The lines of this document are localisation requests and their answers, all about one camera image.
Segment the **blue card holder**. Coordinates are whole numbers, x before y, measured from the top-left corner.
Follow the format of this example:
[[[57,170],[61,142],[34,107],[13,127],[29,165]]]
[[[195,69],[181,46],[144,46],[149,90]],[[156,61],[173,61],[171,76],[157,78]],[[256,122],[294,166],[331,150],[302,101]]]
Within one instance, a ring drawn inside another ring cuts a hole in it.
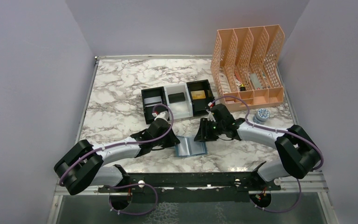
[[[177,157],[192,157],[207,154],[207,146],[205,142],[194,141],[194,137],[177,137],[180,141],[175,145]]]

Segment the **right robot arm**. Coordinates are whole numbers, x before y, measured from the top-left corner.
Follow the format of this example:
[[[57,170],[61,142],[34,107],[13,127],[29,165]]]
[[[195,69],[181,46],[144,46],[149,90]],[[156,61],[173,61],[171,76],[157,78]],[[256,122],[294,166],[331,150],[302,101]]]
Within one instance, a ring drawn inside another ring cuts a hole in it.
[[[223,104],[211,106],[208,112],[208,117],[200,120],[194,141],[216,141],[224,134],[229,140],[252,141],[278,151],[279,159],[263,162],[251,172],[247,182],[254,189],[261,190],[280,177],[302,179],[323,165],[321,151],[299,125],[282,129],[235,119]]]

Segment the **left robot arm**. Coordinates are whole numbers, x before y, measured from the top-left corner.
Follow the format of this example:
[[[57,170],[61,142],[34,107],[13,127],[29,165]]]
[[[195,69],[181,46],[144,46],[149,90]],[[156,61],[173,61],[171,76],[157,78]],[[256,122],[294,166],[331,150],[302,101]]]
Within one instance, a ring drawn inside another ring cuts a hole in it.
[[[165,149],[178,145],[180,140],[172,126],[162,118],[155,119],[147,129],[129,137],[100,145],[87,140],[77,142],[54,166],[59,185],[70,195],[76,195],[89,186],[110,185],[115,191],[123,191],[128,185],[125,170],[108,164],[122,159],[138,158],[155,147]]]

